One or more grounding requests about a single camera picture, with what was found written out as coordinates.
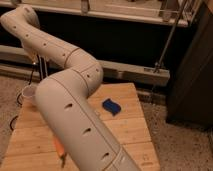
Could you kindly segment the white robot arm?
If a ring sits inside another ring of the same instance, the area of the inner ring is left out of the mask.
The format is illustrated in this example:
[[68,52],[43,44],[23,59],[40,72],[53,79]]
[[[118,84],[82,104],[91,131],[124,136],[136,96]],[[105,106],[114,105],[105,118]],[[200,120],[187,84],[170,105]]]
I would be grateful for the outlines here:
[[80,171],[140,171],[88,104],[101,85],[100,63],[83,49],[40,29],[34,9],[21,5],[0,16],[28,54],[51,59],[62,71],[37,86],[36,106]]

